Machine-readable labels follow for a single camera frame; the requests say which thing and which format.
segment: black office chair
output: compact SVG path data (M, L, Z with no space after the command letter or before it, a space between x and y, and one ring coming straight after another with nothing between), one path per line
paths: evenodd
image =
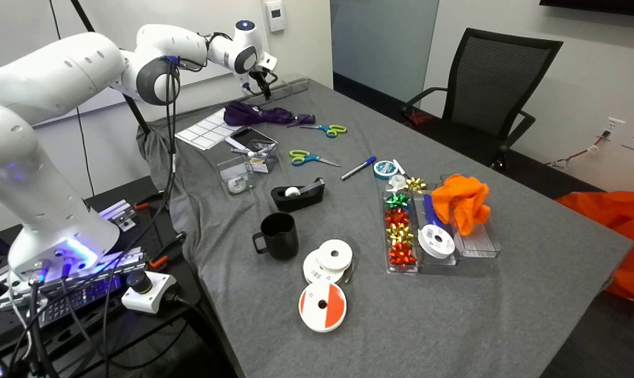
M430 114L413 104L435 89L447 89L443 118L419 129L467 154L484 152L484 164L505 169L505 151L535 122L522 106L561 45L557 39L468 27L451 62L447 87L422 89L404 104L402 114L415 127L426 125Z

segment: purple object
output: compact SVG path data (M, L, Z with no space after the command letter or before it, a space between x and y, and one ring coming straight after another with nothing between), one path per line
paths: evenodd
M283 108L283 106L272 106L272 108L261 108L251 106L240 101L234 101L224 108L224 122L228 125L254 125L254 124L314 124L314 114L308 112L298 112L298 118Z

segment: orange cloth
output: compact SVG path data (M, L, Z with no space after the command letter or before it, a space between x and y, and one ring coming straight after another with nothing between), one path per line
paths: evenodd
M470 235L487 222L492 207L484 204L490 186L475 176L449 176L430 192L437 216L451 222L460 235Z
M596 222L617 231L634 242L634 192L568 192L558 200L563 206L595 218ZM634 299L634 247L613 273L606 287L612 293Z

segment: scissors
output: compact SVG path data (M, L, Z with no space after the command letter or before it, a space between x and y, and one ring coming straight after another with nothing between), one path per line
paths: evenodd
M342 124L319 124L319 125L312 125L318 129L322 129L327 139L336 139L338 133L346 133L346 125Z
M325 159L318 152L311 152L306 148L290 148L290 159L291 159L291 165L302 165L302 164L308 164L308 161L322 161L322 164L327 164L327 165L340 165L331 159Z

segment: paper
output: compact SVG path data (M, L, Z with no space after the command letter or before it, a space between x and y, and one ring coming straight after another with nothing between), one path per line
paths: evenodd
M194 144L195 148L208 151L237 129L240 125L228 125L224 122L224 108L220 108L192 127L176 132L175 137Z

